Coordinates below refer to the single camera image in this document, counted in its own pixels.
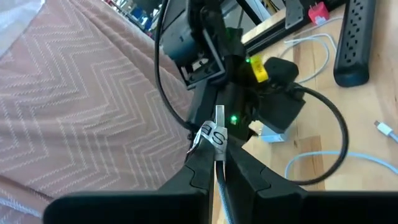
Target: yellow label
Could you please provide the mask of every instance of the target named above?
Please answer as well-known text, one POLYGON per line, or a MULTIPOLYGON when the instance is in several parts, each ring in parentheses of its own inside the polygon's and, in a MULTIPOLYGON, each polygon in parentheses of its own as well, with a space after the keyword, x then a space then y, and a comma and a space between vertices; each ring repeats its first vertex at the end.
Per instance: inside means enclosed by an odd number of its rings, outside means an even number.
POLYGON ((255 55, 250 58, 251 68, 256 76, 257 82, 264 82, 268 79, 268 73, 262 64, 260 55, 255 55))

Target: metal bracket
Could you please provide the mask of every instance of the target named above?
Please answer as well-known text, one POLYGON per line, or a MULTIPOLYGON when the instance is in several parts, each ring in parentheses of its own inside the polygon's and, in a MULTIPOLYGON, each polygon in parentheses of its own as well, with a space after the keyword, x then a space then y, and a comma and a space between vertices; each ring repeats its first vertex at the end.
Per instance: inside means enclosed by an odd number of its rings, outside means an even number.
POLYGON ((286 18, 285 28, 292 26, 304 20, 304 8, 299 0, 286 0, 286 18))

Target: usb cable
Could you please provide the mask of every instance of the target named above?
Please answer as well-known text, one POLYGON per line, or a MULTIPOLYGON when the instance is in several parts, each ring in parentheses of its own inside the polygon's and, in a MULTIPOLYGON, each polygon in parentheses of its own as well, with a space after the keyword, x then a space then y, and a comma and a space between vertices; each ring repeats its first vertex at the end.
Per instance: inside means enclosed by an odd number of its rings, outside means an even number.
POLYGON ((391 137, 396 143, 398 143, 398 136, 394 134, 394 130, 390 128, 383 122, 375 121, 374 125, 376 125, 377 129, 383 133, 387 137, 391 137))

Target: white charging cable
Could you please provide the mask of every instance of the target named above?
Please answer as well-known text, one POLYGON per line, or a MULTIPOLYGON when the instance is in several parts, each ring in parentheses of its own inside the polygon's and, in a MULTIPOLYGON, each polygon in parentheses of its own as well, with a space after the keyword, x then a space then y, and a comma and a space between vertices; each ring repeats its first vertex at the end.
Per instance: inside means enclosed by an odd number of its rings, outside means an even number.
POLYGON ((302 34, 304 34, 304 33, 306 33, 306 32, 310 32, 310 31, 315 30, 315 29, 317 29, 317 28, 319 28, 319 27, 321 27, 321 26, 324 26, 325 24, 328 24, 328 23, 330 23, 330 22, 333 22, 333 21, 336 21, 336 20, 340 20, 340 19, 342 19, 342 17, 335 17, 335 18, 329 19, 328 21, 326 21, 326 22, 324 22, 324 23, 322 23, 322 24, 320 24, 320 25, 311 27, 311 28, 309 28, 309 29, 307 29, 307 30, 304 30, 304 31, 298 33, 298 34, 295 34, 295 35, 292 37, 293 39, 285 40, 285 41, 284 41, 285 44, 290 44, 290 45, 279 55, 279 57, 281 57, 281 58, 283 58, 283 56, 284 56, 291 48, 295 47, 295 46, 298 45, 298 44, 301 44, 302 42, 309 41, 309 40, 311 40, 311 41, 316 41, 316 42, 321 43, 322 46, 323 46, 323 47, 325 48, 325 50, 326 50, 326 59, 325 59, 325 62, 323 63, 323 65, 322 65, 318 70, 316 70, 314 74, 309 75, 307 78, 304 78, 303 80, 297 81, 297 83, 305 83, 305 82, 307 82, 307 81, 309 81, 309 80, 315 78, 317 75, 319 75, 319 74, 325 69, 326 65, 328 64, 329 59, 330 59, 330 51, 329 51, 329 48, 328 48, 326 42, 325 42, 324 40, 322 40, 320 37, 327 37, 327 38, 329 38, 329 40, 330 40, 330 42, 331 42, 331 45, 333 46, 333 49, 335 50, 335 55, 336 55, 336 53, 337 53, 337 46, 336 46, 335 40, 334 40, 333 37, 332 37, 331 35, 329 35, 329 34, 314 34, 314 35, 311 35, 311 36, 308 36, 308 37, 299 38, 299 39, 295 39, 295 37, 297 37, 297 36, 299 36, 299 35, 302 35, 302 34))
MULTIPOLYGON (((388 125, 386 125, 385 123, 379 122, 379 121, 375 121, 375 122, 374 122, 374 125, 376 125, 377 129, 378 129, 381 133, 383 133, 383 134, 384 134, 385 136, 387 136, 387 137, 392 138, 393 140, 395 140, 396 143, 398 143, 398 136, 394 133, 394 130, 392 130, 392 128, 390 128, 390 127, 389 127, 388 125)), ((339 153, 340 153, 339 151, 318 151, 318 152, 306 152, 306 153, 303 153, 303 154, 299 154, 299 155, 295 156, 293 159, 291 159, 291 160, 287 163, 286 168, 285 168, 285 175, 284 175, 284 177, 285 177, 286 179, 289 178, 289 170, 290 170, 290 167, 292 166, 292 164, 293 164, 296 160, 299 160, 299 159, 301 159, 301 158, 303 158, 303 157, 308 157, 308 156, 338 155, 339 153)), ((382 166, 387 167, 388 169, 390 169, 391 171, 393 171, 393 173, 395 173, 395 174, 398 175, 398 167, 394 167, 392 164, 390 164, 390 163, 388 163, 388 162, 386 162, 386 161, 384 161, 384 160, 382 160, 382 159, 379 159, 379 158, 376 158, 376 157, 373 157, 373 156, 370 156, 370 155, 367 155, 367 154, 358 153, 358 152, 349 152, 347 155, 348 155, 348 156, 351 156, 351 157, 357 157, 357 158, 360 158, 360 159, 365 159, 365 160, 368 160, 368 161, 375 162, 375 163, 377 163, 377 164, 380 164, 380 165, 382 165, 382 166)))

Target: power strip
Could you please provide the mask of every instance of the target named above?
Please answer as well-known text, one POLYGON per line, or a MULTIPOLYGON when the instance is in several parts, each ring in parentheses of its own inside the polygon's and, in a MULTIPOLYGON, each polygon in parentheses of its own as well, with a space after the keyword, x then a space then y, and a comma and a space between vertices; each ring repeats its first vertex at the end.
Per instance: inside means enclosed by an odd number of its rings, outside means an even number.
POLYGON ((346 4, 334 67, 339 86, 358 86, 369 80, 375 7, 376 0, 349 0, 346 4))

